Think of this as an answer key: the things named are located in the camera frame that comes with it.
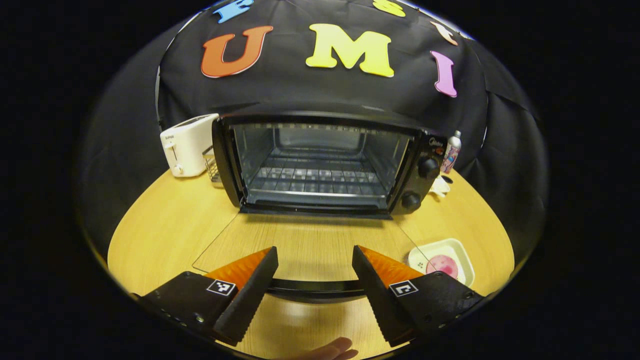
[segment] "yellow letter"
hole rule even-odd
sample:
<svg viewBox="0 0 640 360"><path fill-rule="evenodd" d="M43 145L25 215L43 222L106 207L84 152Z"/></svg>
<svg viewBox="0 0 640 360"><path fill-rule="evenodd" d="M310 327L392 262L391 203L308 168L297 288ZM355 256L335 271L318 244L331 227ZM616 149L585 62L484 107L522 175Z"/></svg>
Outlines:
<svg viewBox="0 0 640 360"><path fill-rule="evenodd" d="M388 36L365 31L353 41L338 25L312 24L309 29L316 32L316 48L314 55L307 58L308 66L335 67L338 61L331 56L331 49L334 49L347 69L356 65L364 54L364 61L360 63L362 71L388 78L394 75L389 66L387 44L391 39Z"/></svg>
<svg viewBox="0 0 640 360"><path fill-rule="evenodd" d="M392 3L389 0L373 0L373 6L375 6L378 10L394 14L395 16L404 17L402 6L396 3Z"/></svg>

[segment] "letter u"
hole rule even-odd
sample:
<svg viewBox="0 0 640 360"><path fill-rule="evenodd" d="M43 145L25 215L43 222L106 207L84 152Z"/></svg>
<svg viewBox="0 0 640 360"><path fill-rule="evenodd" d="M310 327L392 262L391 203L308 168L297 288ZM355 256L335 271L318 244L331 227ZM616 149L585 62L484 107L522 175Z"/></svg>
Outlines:
<svg viewBox="0 0 640 360"><path fill-rule="evenodd" d="M249 69L258 61L262 52L264 37L271 30L273 30L273 26L258 26L257 28L245 30L242 33L242 35L246 36L244 54L240 59L230 62L222 61L222 56L225 54L227 42L236 37L234 34L222 35L207 41L202 46L205 48L202 56L202 74L210 78L221 78Z"/></svg>

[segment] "brand logo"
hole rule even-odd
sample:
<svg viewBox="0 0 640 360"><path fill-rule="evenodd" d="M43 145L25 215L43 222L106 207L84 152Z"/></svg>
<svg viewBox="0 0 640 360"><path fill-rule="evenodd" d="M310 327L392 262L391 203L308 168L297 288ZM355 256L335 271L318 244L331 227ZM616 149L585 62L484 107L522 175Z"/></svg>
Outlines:
<svg viewBox="0 0 640 360"><path fill-rule="evenodd" d="M236 284L232 282L215 280L214 282L211 283L211 285L209 285L207 290L211 291L212 293L229 296L229 294L231 294L231 291L233 291L235 287L236 287Z"/></svg>
<svg viewBox="0 0 640 360"><path fill-rule="evenodd" d="M391 284L389 285L389 288L394 292L396 297L401 297L418 291L418 289L409 280Z"/></svg>
<svg viewBox="0 0 640 360"><path fill-rule="evenodd" d="M430 138L429 145L442 146L442 143L436 140L436 138Z"/></svg>

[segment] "black fabric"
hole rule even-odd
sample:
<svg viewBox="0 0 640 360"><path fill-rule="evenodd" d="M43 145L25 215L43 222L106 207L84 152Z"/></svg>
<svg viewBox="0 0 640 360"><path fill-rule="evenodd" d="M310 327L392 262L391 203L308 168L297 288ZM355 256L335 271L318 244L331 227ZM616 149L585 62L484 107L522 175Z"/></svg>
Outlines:
<svg viewBox="0 0 640 360"><path fill-rule="evenodd" d="M79 146L76 207L86 235L106 259L111 237L134 201L169 169L157 125L157 67L187 19L132 57L106 87Z"/></svg>
<svg viewBox="0 0 640 360"><path fill-rule="evenodd" d="M484 145L473 161L455 168L502 222L516 264L523 260L540 238L548 198L547 150L533 116L488 93Z"/></svg>
<svg viewBox="0 0 640 360"><path fill-rule="evenodd" d="M404 6L405 18L382 12L370 1L256 1L248 12L218 24L213 9L181 28L176 25L144 48L117 75L95 112L80 162L81 213L89 235L106 255L117 223L135 199L168 168L161 129L206 113L224 113L256 103L318 102L374 106L415 118L446 135L462 132L455 169L483 196L503 223L516 264L532 250L545 218L547 155L534 108L506 68L484 47L455 35L446 42L433 19ZM352 39L383 33L390 66L384 78L358 65L308 67L316 33L311 24L339 25ZM224 60L242 56L242 32L272 25L262 53L249 69L208 78L200 70L206 41L235 34ZM438 92L437 51L454 62L455 98ZM159 114L154 85L160 64Z"/></svg>

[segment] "foam letter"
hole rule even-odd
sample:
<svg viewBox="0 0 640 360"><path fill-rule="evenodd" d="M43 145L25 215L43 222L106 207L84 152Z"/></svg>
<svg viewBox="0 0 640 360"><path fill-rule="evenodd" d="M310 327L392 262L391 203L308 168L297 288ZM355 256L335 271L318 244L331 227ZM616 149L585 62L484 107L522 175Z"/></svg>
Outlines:
<svg viewBox="0 0 640 360"><path fill-rule="evenodd" d="M316 32L316 48L313 56L307 58L308 66L335 67L338 61L331 56L333 49L347 69L351 69L364 54L364 61L360 63L362 71L388 78L394 75L389 66L387 45L391 39L388 36L365 31L353 41L338 25L312 24L309 28Z"/></svg>
<svg viewBox="0 0 640 360"><path fill-rule="evenodd" d="M431 55L436 58L436 66L438 67L438 81L436 81L436 90L447 94L451 97L458 96L458 92L453 88L453 61L443 54L431 51Z"/></svg>
<svg viewBox="0 0 640 360"><path fill-rule="evenodd" d="M220 20L218 20L218 24L222 24L223 22L236 17L243 12L249 11L249 6L253 4L253 0L237 0L228 5L222 6L220 9L217 9L213 13L220 14Z"/></svg>
<svg viewBox="0 0 640 360"><path fill-rule="evenodd" d="M202 56L202 74L210 78L221 78L249 69L258 61L262 52L264 37L271 30L273 30L273 26L258 26L257 28L245 30L242 33L242 35L246 36L244 54L236 61L222 61L227 42L235 37L234 34L222 35L207 41L202 46L205 48Z"/></svg>
<svg viewBox="0 0 640 360"><path fill-rule="evenodd" d="M436 27L436 29L438 29L438 32L442 37L444 37L444 40L452 43L455 46L458 46L458 42L451 38L451 35L453 35L451 31L447 30L444 26L438 24L437 22L430 21L430 23L432 23Z"/></svg>
<svg viewBox="0 0 640 360"><path fill-rule="evenodd" d="M382 10L384 12L391 13L395 16L404 17L404 11L402 11L402 6L392 3L389 0L373 0L373 6L378 10Z"/></svg>

